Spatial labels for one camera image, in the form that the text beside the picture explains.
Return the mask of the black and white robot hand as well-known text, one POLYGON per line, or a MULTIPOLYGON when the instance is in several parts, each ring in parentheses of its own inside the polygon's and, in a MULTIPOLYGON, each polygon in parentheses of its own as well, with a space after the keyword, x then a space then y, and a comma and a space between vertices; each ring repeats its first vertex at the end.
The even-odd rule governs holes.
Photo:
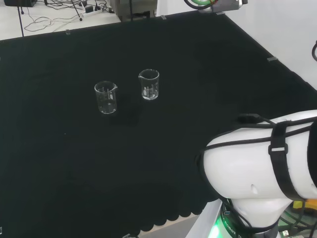
POLYGON ((248 0, 184 0, 184 2, 192 9, 201 12, 226 12, 239 10, 248 0))

